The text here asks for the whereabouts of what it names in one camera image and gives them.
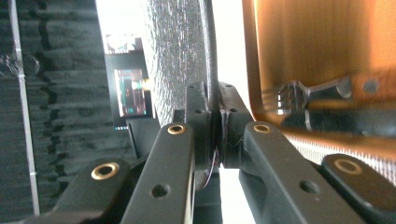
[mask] metal fork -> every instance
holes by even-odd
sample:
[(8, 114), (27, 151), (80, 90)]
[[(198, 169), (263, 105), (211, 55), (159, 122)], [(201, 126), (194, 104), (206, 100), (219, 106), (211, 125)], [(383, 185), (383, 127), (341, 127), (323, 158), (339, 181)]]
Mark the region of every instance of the metal fork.
[(300, 81), (262, 91), (265, 112), (289, 114), (304, 111), (314, 100), (351, 98), (351, 79), (342, 77), (313, 87), (306, 87)]

